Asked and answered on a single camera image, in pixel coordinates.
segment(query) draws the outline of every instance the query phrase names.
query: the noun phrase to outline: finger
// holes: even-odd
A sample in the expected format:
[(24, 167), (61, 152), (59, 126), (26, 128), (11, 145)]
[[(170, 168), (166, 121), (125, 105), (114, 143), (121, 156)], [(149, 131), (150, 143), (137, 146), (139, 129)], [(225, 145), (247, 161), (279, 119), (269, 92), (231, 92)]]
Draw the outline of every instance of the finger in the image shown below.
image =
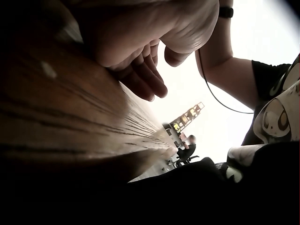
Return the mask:
[(142, 51), (142, 55), (143, 57), (147, 57), (151, 54), (151, 48), (150, 48), (150, 44), (147, 44), (146, 46), (144, 46), (144, 49)]
[(179, 66), (182, 64), (185, 59), (190, 55), (191, 53), (177, 53), (169, 49), (167, 46), (165, 48), (165, 60), (166, 62), (173, 67)]
[(145, 62), (141, 65), (132, 66), (133, 70), (138, 74), (140, 78), (142, 78), (146, 84), (152, 89), (153, 93), (160, 98), (164, 98), (167, 93), (168, 89), (163, 84), (163, 82), (148, 68)]
[(122, 71), (111, 71), (113, 76), (128, 87), (134, 94), (147, 101), (154, 100), (154, 93), (147, 83), (142, 80), (129, 65)]
[(163, 78), (161, 77), (161, 75), (159, 74), (159, 72), (156, 69), (156, 66), (153, 62), (153, 59), (151, 57), (151, 55), (148, 55), (147, 57), (144, 58), (144, 62), (146, 63), (146, 65), (148, 66), (148, 68), (154, 73), (155, 76), (158, 77), (158, 79), (164, 83)]
[(157, 56), (152, 57), (152, 60), (154, 62), (154, 65), (157, 66), (157, 62), (158, 62)]
[(152, 56), (152, 60), (153, 60), (155, 66), (157, 66), (157, 62), (158, 62), (158, 57), (157, 57), (158, 45), (159, 45), (159, 42), (156, 45), (150, 46), (151, 56)]

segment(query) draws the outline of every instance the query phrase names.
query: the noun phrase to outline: palm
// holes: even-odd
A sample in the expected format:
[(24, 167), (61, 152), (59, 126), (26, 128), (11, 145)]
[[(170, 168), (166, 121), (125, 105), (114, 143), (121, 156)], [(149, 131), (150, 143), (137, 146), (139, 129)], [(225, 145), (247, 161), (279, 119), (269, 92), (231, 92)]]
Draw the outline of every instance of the palm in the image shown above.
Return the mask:
[(156, 70), (159, 40), (165, 60), (178, 66), (203, 46), (218, 17), (218, 0), (161, 1), (134, 6), (69, 6), (96, 61), (139, 97), (167, 94)]

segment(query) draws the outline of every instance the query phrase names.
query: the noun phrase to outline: desk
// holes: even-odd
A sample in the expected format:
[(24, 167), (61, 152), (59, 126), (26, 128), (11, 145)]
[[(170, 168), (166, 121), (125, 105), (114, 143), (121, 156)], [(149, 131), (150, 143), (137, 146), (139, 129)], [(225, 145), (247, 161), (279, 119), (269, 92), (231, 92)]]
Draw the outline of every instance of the desk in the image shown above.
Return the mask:
[[(2, 46), (0, 168), (128, 182), (175, 146), (145, 102), (86, 54), (65, 10), (58, 2), (31, 14)], [(53, 11), (64, 28), (44, 18)]]

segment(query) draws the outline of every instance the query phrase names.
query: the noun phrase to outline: person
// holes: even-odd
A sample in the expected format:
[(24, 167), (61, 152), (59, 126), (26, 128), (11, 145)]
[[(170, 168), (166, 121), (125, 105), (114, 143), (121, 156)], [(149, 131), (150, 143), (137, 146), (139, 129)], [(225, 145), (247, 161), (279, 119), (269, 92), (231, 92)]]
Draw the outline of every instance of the person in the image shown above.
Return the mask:
[[(233, 7), (233, 0), (219, 2), (222, 8)], [(254, 110), (242, 146), (229, 149), (224, 163), (215, 165), (206, 157), (128, 187), (159, 194), (158, 187), (184, 183), (186, 189), (205, 193), (203, 205), (212, 197), (236, 211), (237, 206), (246, 212), (263, 205), (276, 213), (269, 221), (283, 218), (292, 224), (299, 220), (299, 55), (278, 66), (234, 58), (230, 23), (229, 16), (220, 15), (212, 36), (195, 54), (202, 77), (205, 73), (208, 82)]]
[(189, 143), (189, 145), (187, 145), (186, 142), (183, 142), (183, 145), (185, 147), (184, 150), (178, 148), (177, 155), (179, 156), (179, 160), (176, 161), (177, 167), (180, 167), (181, 163), (185, 164), (186, 160), (188, 160), (188, 158), (192, 154), (194, 154), (196, 150), (196, 137), (194, 135), (188, 136), (187, 142)]

